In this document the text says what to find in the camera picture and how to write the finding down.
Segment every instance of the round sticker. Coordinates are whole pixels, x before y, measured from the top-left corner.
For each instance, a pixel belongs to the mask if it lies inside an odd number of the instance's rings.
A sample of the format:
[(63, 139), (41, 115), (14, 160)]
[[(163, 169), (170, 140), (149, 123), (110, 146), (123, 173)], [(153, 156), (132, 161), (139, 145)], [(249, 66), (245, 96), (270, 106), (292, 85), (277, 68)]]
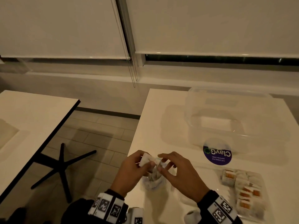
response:
[(232, 158), (230, 146), (218, 138), (208, 139), (203, 151), (206, 158), (216, 165), (226, 165)]

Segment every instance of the plastic sushi tray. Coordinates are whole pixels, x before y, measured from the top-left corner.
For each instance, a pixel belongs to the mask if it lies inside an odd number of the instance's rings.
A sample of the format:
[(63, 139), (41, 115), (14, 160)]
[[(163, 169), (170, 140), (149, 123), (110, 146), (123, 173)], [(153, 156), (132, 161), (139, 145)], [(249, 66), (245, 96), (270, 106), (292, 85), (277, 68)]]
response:
[[(259, 223), (275, 223), (263, 178), (251, 171), (192, 162), (204, 183), (237, 210), (242, 219)], [(196, 203), (176, 191), (179, 200), (197, 207)]]

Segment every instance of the roller blind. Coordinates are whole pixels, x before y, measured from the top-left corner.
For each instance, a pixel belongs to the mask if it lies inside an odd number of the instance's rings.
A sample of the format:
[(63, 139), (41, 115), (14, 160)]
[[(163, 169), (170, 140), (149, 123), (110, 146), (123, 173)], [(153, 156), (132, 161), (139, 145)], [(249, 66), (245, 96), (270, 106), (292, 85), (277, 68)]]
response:
[(137, 53), (299, 57), (298, 0), (127, 0)]
[(0, 55), (128, 59), (115, 0), (0, 0)]

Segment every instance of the left hand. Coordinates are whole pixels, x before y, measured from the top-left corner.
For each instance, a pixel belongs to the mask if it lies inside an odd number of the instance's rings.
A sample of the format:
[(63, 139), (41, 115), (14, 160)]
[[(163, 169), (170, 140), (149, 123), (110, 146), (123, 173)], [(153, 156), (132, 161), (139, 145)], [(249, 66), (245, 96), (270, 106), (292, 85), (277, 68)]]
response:
[(125, 197), (137, 185), (141, 177), (156, 165), (155, 162), (150, 161), (139, 167), (138, 163), (143, 154), (144, 151), (138, 150), (122, 162), (110, 189)]

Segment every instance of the white table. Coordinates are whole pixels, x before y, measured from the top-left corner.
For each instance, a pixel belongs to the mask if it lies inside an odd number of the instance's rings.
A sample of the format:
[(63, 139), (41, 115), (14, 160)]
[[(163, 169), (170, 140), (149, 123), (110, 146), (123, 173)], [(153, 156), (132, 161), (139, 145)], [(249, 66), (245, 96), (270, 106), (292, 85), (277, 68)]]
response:
[(0, 119), (20, 130), (12, 138), (13, 147), (0, 149), (0, 203), (33, 163), (33, 155), (46, 147), (79, 103), (40, 94), (0, 93)]
[[(202, 149), (188, 143), (187, 124), (184, 121), (186, 96), (185, 91), (150, 89), (128, 155), (139, 149), (152, 156), (176, 151), (191, 162), (213, 165), (204, 156)], [(285, 150), (282, 150), (285, 157), (281, 155), (281, 162), (271, 163), (269, 159), (263, 163), (235, 156), (226, 167), (260, 173), (274, 214), (273, 223), (298, 223), (299, 126), (284, 100), (275, 99), (275, 103), (278, 115), (291, 135)], [(181, 203), (168, 189), (169, 186), (167, 190), (146, 192), (139, 182), (128, 193), (126, 203), (129, 207), (144, 208), (146, 224), (184, 223), (183, 216), (194, 207)]]

